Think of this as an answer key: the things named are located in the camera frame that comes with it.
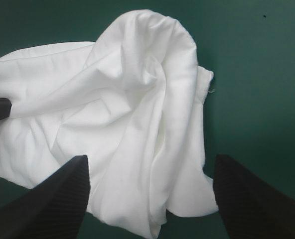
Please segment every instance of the green tabletop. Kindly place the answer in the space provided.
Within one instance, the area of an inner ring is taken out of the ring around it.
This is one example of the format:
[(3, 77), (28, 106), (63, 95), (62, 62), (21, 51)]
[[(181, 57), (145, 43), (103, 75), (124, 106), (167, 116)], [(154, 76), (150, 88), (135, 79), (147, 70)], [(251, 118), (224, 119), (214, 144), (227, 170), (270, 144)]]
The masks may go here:
[[(0, 0), (0, 57), (17, 49), (96, 41), (120, 14), (151, 9), (178, 19), (215, 74), (204, 110), (206, 165), (235, 157), (295, 199), (295, 0)], [(0, 179), (0, 207), (26, 189)], [(218, 213), (168, 214), (160, 239), (227, 239)], [(141, 237), (87, 214), (79, 239)]]

